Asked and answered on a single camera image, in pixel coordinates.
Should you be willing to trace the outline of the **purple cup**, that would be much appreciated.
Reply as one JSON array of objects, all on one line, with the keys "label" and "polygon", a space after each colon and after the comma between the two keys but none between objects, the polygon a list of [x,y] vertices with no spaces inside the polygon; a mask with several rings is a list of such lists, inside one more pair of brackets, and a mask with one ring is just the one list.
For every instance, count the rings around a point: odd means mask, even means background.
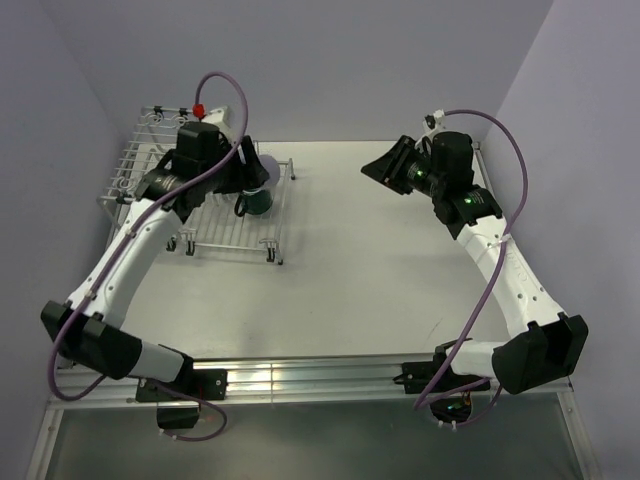
[{"label": "purple cup", "polygon": [[279,182],[281,170],[278,161],[271,155],[261,154],[259,160],[263,168],[267,171],[269,178],[263,184],[266,189],[273,188]]}]

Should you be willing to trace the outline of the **dark green mug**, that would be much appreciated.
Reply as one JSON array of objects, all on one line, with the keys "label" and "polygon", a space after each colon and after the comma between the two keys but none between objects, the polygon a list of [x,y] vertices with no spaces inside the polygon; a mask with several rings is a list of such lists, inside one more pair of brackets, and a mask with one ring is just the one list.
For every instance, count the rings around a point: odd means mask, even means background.
[{"label": "dark green mug", "polygon": [[254,189],[242,191],[234,205],[234,214],[242,218],[245,215],[260,216],[269,211],[273,204],[273,197],[268,189]]}]

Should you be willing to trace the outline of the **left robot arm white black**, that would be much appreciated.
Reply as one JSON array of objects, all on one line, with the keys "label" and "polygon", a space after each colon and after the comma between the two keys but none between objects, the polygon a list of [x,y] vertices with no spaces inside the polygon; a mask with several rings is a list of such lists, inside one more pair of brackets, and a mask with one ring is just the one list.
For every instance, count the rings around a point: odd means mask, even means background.
[{"label": "left robot arm white black", "polygon": [[172,399],[195,386],[192,357],[122,331],[130,303],[160,251],[178,234],[209,193],[261,187],[269,178],[250,136],[231,143],[215,125],[189,121],[176,144],[139,180],[120,230],[87,279],[68,298],[48,302],[41,321],[53,341],[48,383],[54,395],[59,358],[102,378],[159,381]]}]

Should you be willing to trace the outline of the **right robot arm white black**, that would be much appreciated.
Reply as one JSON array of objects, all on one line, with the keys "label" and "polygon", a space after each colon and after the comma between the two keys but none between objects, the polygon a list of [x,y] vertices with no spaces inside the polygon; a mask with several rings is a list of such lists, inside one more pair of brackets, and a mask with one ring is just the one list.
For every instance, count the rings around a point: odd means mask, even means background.
[{"label": "right robot arm white black", "polygon": [[483,388],[495,381],[519,394],[572,375],[589,333],[543,288],[512,239],[489,190],[474,181],[474,149],[463,133],[444,131],[416,142],[402,136],[362,174],[400,195],[428,196],[438,220],[474,261],[505,318],[505,342],[460,340],[436,348],[425,390]]}]

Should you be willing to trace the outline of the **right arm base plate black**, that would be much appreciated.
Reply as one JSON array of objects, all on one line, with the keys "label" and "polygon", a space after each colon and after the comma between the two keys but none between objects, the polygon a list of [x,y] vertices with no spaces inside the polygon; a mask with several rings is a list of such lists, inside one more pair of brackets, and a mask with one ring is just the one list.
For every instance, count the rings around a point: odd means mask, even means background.
[{"label": "right arm base plate black", "polygon": [[[434,361],[414,361],[401,364],[401,372],[392,381],[404,388],[405,394],[419,394],[432,377],[437,373],[439,365]],[[481,380],[476,375],[458,375],[451,368],[443,374],[433,388],[434,393],[444,393]]]}]

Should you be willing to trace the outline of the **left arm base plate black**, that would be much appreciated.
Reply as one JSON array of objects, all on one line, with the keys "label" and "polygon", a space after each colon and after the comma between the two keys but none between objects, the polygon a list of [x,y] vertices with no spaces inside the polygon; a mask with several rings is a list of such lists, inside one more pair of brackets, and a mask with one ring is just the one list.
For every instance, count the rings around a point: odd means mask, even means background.
[{"label": "left arm base plate black", "polygon": [[139,403],[180,401],[184,396],[202,400],[224,400],[228,371],[226,369],[196,369],[189,377],[177,382],[140,381],[135,400]]}]

